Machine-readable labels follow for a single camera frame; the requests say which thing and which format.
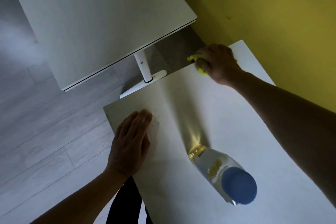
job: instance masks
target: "yellow wall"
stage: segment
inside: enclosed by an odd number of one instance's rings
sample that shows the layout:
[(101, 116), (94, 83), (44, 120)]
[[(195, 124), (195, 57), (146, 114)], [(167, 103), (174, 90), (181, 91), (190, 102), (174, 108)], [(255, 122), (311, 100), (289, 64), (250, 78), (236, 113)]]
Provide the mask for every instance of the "yellow wall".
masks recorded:
[(279, 87), (336, 111), (336, 0), (186, 0), (206, 44), (243, 39)]

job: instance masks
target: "forearm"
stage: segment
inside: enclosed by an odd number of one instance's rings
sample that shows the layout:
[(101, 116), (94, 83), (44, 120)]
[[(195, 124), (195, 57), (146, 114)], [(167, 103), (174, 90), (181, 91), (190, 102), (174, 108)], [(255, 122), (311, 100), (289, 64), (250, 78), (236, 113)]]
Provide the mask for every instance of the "forearm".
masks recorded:
[(125, 181), (118, 172), (105, 171), (31, 224), (92, 224)]
[(232, 87), (336, 206), (336, 114), (250, 73), (241, 73)]

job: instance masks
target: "white desk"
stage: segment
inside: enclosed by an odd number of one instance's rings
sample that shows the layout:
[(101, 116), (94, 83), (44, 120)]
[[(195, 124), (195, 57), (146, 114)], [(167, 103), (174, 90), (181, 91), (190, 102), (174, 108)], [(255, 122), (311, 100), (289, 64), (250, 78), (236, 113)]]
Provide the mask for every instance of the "white desk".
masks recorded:
[[(239, 65), (272, 83), (243, 41)], [(336, 210), (288, 157), (236, 91), (189, 65), (104, 107), (112, 129), (132, 111), (153, 112), (151, 147), (134, 177), (153, 223), (334, 223)], [(188, 159), (200, 140), (237, 160), (256, 180), (250, 205), (229, 205)]]
[(196, 20), (184, 0), (19, 0), (68, 90)]

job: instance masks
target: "yellow cloth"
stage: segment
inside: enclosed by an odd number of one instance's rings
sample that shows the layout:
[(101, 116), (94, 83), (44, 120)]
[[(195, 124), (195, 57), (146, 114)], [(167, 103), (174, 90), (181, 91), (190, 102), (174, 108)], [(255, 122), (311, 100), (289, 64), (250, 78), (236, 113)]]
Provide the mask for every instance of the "yellow cloth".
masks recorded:
[[(193, 54), (193, 55), (187, 57), (187, 61), (192, 61), (192, 60), (197, 61), (198, 59), (205, 59), (205, 60), (206, 60), (207, 58), (205, 57), (204, 54), (200, 54), (200, 53), (198, 53), (198, 54)], [(201, 68), (201, 67), (197, 67), (197, 65), (196, 65), (196, 68), (197, 68), (197, 71), (198, 71), (200, 74), (208, 75), (208, 74), (205, 72), (205, 70), (204, 70), (203, 68)]]

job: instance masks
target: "gray laminate floor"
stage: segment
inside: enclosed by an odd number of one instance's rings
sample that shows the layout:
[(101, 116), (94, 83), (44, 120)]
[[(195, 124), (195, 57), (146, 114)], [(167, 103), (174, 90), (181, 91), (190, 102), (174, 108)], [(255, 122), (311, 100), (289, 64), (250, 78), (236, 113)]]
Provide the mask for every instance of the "gray laminate floor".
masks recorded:
[[(202, 46), (191, 27), (163, 39), (146, 51), (151, 72), (181, 69)], [(61, 91), (19, 1), (0, 0), (1, 224), (30, 223), (103, 171), (113, 132), (102, 107), (140, 80), (128, 57)]]

